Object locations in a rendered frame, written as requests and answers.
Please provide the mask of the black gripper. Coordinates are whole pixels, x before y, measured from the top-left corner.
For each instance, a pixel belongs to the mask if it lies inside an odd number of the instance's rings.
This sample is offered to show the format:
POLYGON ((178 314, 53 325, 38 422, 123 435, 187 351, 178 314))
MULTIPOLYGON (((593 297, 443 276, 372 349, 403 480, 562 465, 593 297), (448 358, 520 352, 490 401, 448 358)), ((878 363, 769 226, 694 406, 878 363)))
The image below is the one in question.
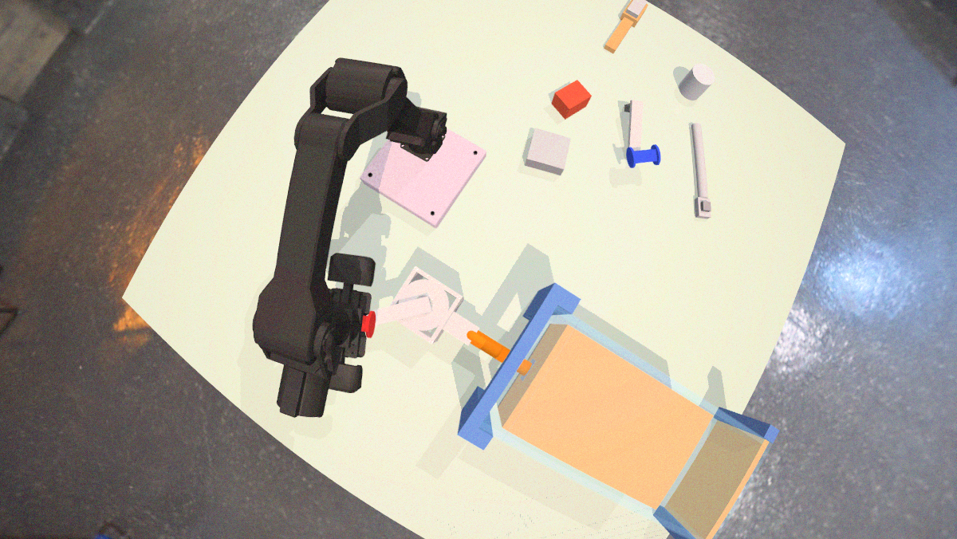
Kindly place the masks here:
POLYGON ((376 262, 373 258, 335 253, 330 258, 329 281, 344 282, 334 290, 333 304, 338 305, 348 318, 348 335, 337 345, 337 361, 329 384, 330 390, 354 393, 362 388, 362 364, 345 364, 345 357, 363 357, 367 335, 362 331, 363 316, 370 314, 372 295, 353 289, 356 285, 372 286, 376 262))

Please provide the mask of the grey cylinder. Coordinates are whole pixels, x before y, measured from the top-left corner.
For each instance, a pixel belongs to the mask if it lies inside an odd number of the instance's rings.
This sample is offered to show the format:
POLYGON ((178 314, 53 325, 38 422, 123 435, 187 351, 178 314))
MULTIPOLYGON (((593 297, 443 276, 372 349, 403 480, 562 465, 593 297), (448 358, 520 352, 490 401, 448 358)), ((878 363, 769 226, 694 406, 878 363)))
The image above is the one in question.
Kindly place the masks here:
POLYGON ((715 81, 715 74, 705 64, 695 64, 679 83, 681 95, 688 100, 697 100, 715 81))

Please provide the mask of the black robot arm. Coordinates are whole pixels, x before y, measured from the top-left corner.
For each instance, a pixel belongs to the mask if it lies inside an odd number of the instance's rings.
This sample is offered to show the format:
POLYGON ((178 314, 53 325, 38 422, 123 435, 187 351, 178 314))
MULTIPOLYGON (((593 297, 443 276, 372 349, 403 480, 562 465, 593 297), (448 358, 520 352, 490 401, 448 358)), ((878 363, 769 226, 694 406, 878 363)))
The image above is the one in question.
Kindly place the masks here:
POLYGON ((283 364, 276 403, 292 418, 324 415, 337 345, 348 335, 348 318, 325 282, 348 161, 386 131, 386 139, 425 162, 446 138, 447 112, 415 106, 405 77, 391 64, 338 58, 309 88, 310 107, 295 128, 276 271, 258 297, 252 326, 266 359, 283 364), (325 107, 352 116, 322 114, 325 107))

